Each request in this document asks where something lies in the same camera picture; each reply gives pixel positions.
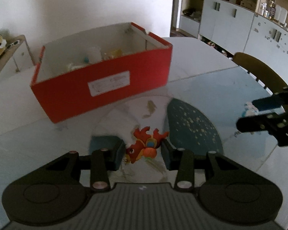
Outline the white pastel lidded cup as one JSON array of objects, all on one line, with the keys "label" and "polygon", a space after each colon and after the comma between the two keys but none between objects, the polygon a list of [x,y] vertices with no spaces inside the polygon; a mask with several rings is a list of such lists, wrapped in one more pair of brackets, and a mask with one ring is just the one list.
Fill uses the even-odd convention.
[{"label": "white pastel lidded cup", "polygon": [[102,61],[101,49],[98,46],[88,48],[87,57],[90,64],[99,63]]}]

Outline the red orange fish toy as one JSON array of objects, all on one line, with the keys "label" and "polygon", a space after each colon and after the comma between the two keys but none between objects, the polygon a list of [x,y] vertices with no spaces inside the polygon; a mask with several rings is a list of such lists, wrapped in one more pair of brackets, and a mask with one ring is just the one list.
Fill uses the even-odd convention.
[{"label": "red orange fish toy", "polygon": [[133,164],[139,161],[142,157],[154,159],[157,156],[157,149],[161,146],[162,140],[169,136],[169,132],[160,133],[158,128],[155,128],[152,133],[149,133],[151,127],[136,128],[132,132],[134,143],[129,145],[125,150],[124,163]]}]

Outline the white bunny figurine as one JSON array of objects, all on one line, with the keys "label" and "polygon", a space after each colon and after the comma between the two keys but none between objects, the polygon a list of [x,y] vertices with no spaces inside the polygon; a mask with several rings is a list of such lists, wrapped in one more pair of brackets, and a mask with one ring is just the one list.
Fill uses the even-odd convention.
[{"label": "white bunny figurine", "polygon": [[242,117],[254,116],[257,115],[259,110],[251,103],[247,102],[244,104],[244,112],[242,113]]}]

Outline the white sunglasses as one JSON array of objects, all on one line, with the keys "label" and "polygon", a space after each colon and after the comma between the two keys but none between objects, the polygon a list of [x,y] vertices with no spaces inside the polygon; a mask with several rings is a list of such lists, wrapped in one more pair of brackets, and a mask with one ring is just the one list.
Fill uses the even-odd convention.
[{"label": "white sunglasses", "polygon": [[10,49],[13,49],[14,47],[18,47],[18,45],[20,45],[22,42],[20,40],[16,40],[10,44],[8,44],[8,46],[6,47],[6,51],[9,51]]}]

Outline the red cardboard storage box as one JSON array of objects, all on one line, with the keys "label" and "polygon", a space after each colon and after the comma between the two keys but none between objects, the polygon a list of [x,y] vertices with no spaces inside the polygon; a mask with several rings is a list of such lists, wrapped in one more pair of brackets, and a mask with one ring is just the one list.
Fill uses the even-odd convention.
[{"label": "red cardboard storage box", "polygon": [[[102,61],[90,64],[98,46]],[[123,56],[104,60],[121,49]],[[167,84],[173,46],[144,28],[125,22],[94,28],[45,44],[31,89],[53,123]]]}]

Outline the yellow rectangular carton box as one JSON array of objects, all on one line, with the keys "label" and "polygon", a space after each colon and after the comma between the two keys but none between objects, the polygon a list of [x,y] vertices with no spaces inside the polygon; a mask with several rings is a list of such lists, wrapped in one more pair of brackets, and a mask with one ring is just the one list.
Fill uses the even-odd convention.
[{"label": "yellow rectangular carton box", "polygon": [[109,50],[103,53],[104,60],[116,59],[123,56],[121,49]]}]

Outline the white drawer cabinet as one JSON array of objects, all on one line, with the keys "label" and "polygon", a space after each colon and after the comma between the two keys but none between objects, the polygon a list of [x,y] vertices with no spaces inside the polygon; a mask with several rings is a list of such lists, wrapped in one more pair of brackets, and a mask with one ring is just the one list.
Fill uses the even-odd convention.
[{"label": "white drawer cabinet", "polygon": [[19,35],[7,41],[6,47],[16,40],[20,40],[22,43],[9,51],[5,50],[0,57],[0,82],[35,65],[33,55],[24,35]]}]

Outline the light blue wall cabinet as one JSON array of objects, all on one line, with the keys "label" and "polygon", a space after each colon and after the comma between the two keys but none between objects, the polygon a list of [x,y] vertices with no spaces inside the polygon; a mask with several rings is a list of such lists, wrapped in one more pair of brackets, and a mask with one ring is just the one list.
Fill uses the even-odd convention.
[{"label": "light blue wall cabinet", "polygon": [[248,9],[222,0],[204,0],[199,21],[180,16],[179,28],[211,40],[231,54],[251,55],[288,84],[288,32]]}]

